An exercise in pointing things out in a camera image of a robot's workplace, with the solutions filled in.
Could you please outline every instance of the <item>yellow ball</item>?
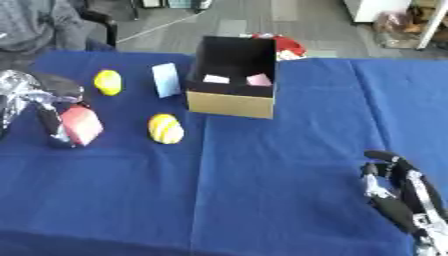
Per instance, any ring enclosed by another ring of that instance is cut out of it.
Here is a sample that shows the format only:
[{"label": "yellow ball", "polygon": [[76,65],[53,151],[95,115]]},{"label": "yellow ball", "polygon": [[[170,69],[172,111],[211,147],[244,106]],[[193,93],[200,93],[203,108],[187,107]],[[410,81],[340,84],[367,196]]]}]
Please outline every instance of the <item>yellow ball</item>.
[{"label": "yellow ball", "polygon": [[114,96],[121,92],[121,76],[114,70],[102,70],[94,79],[95,87],[104,95]]},{"label": "yellow ball", "polygon": [[157,114],[148,122],[149,134],[153,140],[162,144],[176,144],[184,137],[184,129],[170,114]]}]

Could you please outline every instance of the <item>open box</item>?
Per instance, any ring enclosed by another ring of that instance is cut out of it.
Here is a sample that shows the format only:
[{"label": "open box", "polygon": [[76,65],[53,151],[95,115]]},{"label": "open box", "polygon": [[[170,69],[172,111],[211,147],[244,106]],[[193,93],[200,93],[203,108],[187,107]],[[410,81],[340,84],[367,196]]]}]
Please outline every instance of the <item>open box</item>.
[{"label": "open box", "polygon": [[[188,107],[192,112],[272,119],[275,67],[274,40],[204,37],[187,77]],[[247,78],[257,74],[265,74],[272,85],[249,85]],[[204,82],[206,75],[230,82]]]}]

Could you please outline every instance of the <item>silver robotic hand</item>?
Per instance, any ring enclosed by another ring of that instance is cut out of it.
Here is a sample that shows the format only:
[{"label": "silver robotic hand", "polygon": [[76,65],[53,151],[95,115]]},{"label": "silver robotic hand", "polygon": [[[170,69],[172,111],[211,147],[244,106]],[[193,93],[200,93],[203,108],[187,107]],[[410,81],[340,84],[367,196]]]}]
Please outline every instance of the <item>silver robotic hand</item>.
[{"label": "silver robotic hand", "polygon": [[[382,162],[362,167],[365,195],[370,204],[401,231],[415,239],[417,256],[448,255],[448,216],[434,186],[406,159],[384,151],[366,151]],[[391,182],[394,192],[381,187],[377,177]]]},{"label": "silver robotic hand", "polygon": [[87,107],[83,95],[83,87],[62,77],[17,70],[0,72],[0,138],[7,134],[11,123],[26,107],[36,105],[52,144],[75,147],[53,103],[66,102]]}]

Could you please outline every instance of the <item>pink cube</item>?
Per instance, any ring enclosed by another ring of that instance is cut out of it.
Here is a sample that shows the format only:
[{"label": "pink cube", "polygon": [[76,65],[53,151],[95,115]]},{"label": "pink cube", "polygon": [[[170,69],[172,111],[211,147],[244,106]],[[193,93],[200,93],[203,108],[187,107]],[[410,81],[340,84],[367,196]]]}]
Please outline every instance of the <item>pink cube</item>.
[{"label": "pink cube", "polygon": [[252,86],[272,86],[272,82],[265,74],[258,74],[247,78],[247,83]]},{"label": "pink cube", "polygon": [[87,146],[102,131],[103,125],[90,109],[73,106],[61,115],[68,136],[77,144]]}]

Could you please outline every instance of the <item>red object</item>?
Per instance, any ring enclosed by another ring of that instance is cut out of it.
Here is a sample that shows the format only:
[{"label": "red object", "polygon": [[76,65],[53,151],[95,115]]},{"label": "red object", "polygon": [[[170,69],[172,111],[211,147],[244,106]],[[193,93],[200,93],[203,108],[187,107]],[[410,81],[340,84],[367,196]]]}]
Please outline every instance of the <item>red object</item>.
[{"label": "red object", "polygon": [[306,53],[305,47],[301,44],[297,43],[294,39],[291,39],[286,36],[280,35],[272,35],[267,36],[263,34],[253,34],[252,38],[271,38],[277,42],[277,52],[282,52],[285,50],[289,50],[296,54],[297,56],[303,56]]},{"label": "red object", "polygon": [[95,112],[81,106],[73,106],[61,115],[68,136],[77,144],[87,146],[102,131],[103,125]]}]

